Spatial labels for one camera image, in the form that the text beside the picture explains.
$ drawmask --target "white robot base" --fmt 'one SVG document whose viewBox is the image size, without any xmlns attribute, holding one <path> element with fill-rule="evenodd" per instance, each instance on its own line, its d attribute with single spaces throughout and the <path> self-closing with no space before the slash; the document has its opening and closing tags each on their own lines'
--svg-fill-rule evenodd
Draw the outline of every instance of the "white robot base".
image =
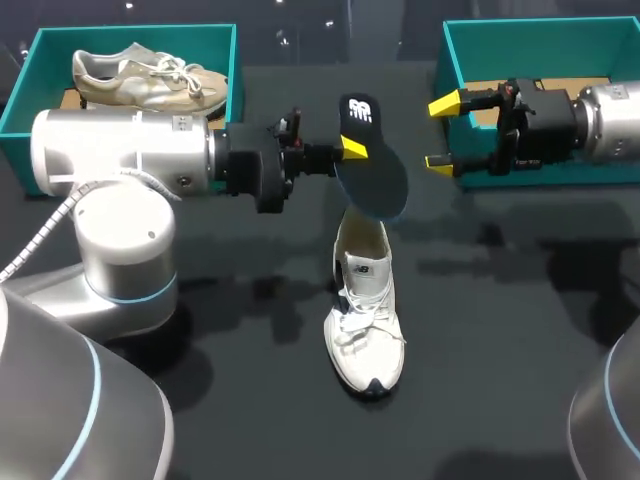
<svg viewBox="0 0 640 480">
<path fill-rule="evenodd" d="M 103 343 L 155 330 L 177 305 L 171 206 L 138 181 L 89 192 L 73 210 L 82 263 L 3 288 Z"/>
</svg>

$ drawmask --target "shoe insole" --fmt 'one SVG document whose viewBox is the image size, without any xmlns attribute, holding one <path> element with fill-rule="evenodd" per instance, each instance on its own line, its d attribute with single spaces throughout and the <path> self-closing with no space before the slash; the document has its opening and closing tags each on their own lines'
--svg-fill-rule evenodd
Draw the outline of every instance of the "shoe insole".
<svg viewBox="0 0 640 480">
<path fill-rule="evenodd" d="M 340 134 L 367 150 L 367 158 L 335 165 L 336 177 L 349 201 L 375 220 L 398 218 L 407 204 L 409 182 L 404 165 L 384 142 L 376 99 L 361 93 L 343 95 Z"/>
<path fill-rule="evenodd" d="M 345 252 L 375 260 L 386 257 L 383 227 L 359 209 L 348 208 L 345 211 L 341 230 L 341 248 Z"/>
</svg>

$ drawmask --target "shoelace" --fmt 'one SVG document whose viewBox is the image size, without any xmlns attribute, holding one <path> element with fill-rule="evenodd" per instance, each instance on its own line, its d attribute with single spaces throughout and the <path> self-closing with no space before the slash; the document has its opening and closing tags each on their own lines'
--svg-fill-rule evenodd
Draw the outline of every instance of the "shoelace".
<svg viewBox="0 0 640 480">
<path fill-rule="evenodd" d="M 401 335 L 391 330 L 388 322 L 391 313 L 386 300 L 390 291 L 391 282 L 375 297 L 353 295 L 346 287 L 340 290 L 338 295 L 345 297 L 349 302 L 349 312 L 340 317 L 342 334 L 338 336 L 336 343 L 340 346 L 348 345 L 359 333 L 370 328 L 385 332 L 394 339 L 407 343 Z"/>
<path fill-rule="evenodd" d="M 158 54 L 163 57 L 158 62 L 158 65 L 153 67 L 153 70 L 150 72 L 151 76 L 169 77 L 174 82 L 184 80 L 187 83 L 189 95 L 192 97 L 199 97 L 202 94 L 202 83 L 200 83 L 200 80 L 191 73 L 191 70 L 194 68 L 204 70 L 202 65 L 198 65 L 197 63 L 190 63 L 189 65 L 186 65 L 186 62 L 181 58 L 174 57 L 173 55 L 169 55 L 164 52 L 158 52 Z"/>
</svg>

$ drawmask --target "shoe tongue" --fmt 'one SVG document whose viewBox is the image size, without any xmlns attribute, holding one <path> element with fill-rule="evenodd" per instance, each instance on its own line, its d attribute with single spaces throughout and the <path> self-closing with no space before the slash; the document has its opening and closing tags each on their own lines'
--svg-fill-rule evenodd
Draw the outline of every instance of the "shoe tongue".
<svg viewBox="0 0 640 480">
<path fill-rule="evenodd" d="M 149 50 L 148 48 L 143 47 L 138 43 L 132 43 L 124 52 L 122 52 L 126 60 L 120 62 L 120 69 L 124 68 L 126 65 L 126 61 L 134 61 L 136 63 L 140 63 L 142 65 L 157 65 L 162 55 L 156 52 Z"/>
<path fill-rule="evenodd" d="M 152 70 L 154 68 L 153 65 L 147 65 L 146 63 L 138 62 L 136 60 L 120 60 L 120 62 L 118 62 L 118 73 L 121 73 L 129 65 L 137 65 L 139 69 Z"/>
<path fill-rule="evenodd" d="M 391 273 L 391 260 L 346 255 L 348 274 L 345 275 L 345 283 L 355 295 L 371 296 L 384 291 L 389 283 Z"/>
</svg>

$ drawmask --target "teal box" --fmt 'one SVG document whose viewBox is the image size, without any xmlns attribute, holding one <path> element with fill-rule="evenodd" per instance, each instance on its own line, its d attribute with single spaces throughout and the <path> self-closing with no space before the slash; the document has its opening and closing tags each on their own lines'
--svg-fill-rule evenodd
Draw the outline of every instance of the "teal box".
<svg viewBox="0 0 640 480">
<path fill-rule="evenodd" d="M 58 108 L 65 89 L 73 87 L 73 52 L 106 55 L 133 42 L 226 75 L 225 120 L 242 119 L 244 90 L 235 25 L 41 28 L 0 119 L 0 149 L 28 195 L 42 195 L 31 169 L 31 125 L 38 112 Z"/>
<path fill-rule="evenodd" d="M 635 17 L 460 20 L 443 24 L 435 78 L 439 98 L 465 82 L 508 78 L 608 77 L 612 83 L 640 80 L 640 24 Z M 496 128 L 474 115 L 446 119 L 455 156 L 486 155 Z M 466 188 L 640 183 L 640 159 L 606 167 L 579 158 L 506 176 L 463 175 Z"/>
</svg>

